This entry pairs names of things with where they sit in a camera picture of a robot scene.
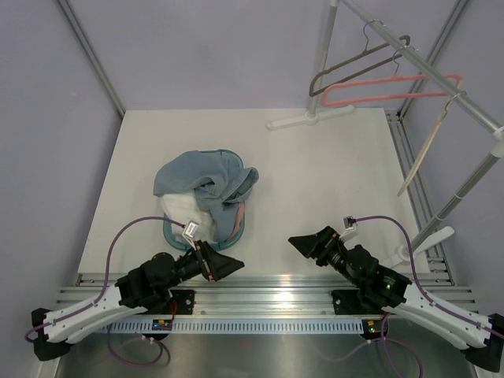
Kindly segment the pink skirt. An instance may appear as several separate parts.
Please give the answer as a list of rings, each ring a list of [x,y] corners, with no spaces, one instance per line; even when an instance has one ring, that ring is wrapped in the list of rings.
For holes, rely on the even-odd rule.
[[[235,216],[235,224],[232,233],[230,234],[230,239],[232,239],[240,230],[243,219],[245,217],[245,210],[246,210],[245,202],[240,202],[238,204],[238,209]]]

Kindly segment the white pleated skirt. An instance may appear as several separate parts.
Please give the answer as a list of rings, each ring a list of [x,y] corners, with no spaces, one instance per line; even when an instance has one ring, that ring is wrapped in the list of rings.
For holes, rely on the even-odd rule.
[[[195,193],[187,191],[181,194],[163,195],[159,202],[165,215],[173,221],[187,224],[194,221],[199,224],[195,239],[214,243],[216,225],[210,213],[199,209]]]

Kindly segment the blue denim jacket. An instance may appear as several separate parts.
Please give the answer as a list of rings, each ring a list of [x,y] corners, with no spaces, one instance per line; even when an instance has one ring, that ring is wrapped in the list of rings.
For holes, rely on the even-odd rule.
[[[254,167],[244,168],[228,154],[188,151],[166,163],[154,178],[153,195],[193,191],[200,210],[216,225],[213,239],[222,243],[232,236],[239,203],[245,202],[259,180]]]

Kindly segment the white wooden hanger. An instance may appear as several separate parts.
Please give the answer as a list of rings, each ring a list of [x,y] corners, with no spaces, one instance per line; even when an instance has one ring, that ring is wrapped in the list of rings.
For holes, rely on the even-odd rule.
[[[415,161],[410,168],[408,174],[406,175],[406,178],[404,179],[402,186],[398,189],[397,196],[400,197],[406,189],[409,187],[409,185],[412,183],[413,179],[415,178],[415,175],[417,174],[419,168],[421,167],[421,164],[430,149],[430,146],[432,145],[434,138],[436,137],[437,133],[439,132],[439,129],[441,125],[443,124],[444,119],[446,118],[449,108],[451,104],[454,102],[456,98],[459,98],[462,95],[465,95],[466,91],[459,91],[457,94],[453,95],[449,100],[447,100],[445,106],[443,107],[443,110],[441,113],[438,115],[436,118],[436,122],[434,123],[433,127],[431,128],[430,132],[428,133],[428,136],[423,142],[423,145],[421,147],[420,152],[417,154]]]

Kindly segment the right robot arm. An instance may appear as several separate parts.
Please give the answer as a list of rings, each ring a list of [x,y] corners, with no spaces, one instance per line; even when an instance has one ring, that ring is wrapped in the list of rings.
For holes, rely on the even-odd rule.
[[[348,249],[340,234],[327,226],[288,242],[316,265],[332,267],[357,289],[358,305],[367,312],[399,315],[441,336],[465,359],[489,372],[499,372],[503,356],[503,316],[457,307],[427,292],[406,276],[381,265],[362,245]]]

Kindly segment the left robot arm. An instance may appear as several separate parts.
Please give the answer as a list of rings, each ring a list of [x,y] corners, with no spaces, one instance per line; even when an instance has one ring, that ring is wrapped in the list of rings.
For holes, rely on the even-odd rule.
[[[245,267],[235,258],[216,252],[207,242],[175,259],[161,252],[104,286],[95,297],[60,310],[39,308],[31,312],[34,339],[27,338],[40,361],[64,356],[70,348],[100,328],[144,313],[162,313],[172,299],[172,289],[196,276],[218,281]]]

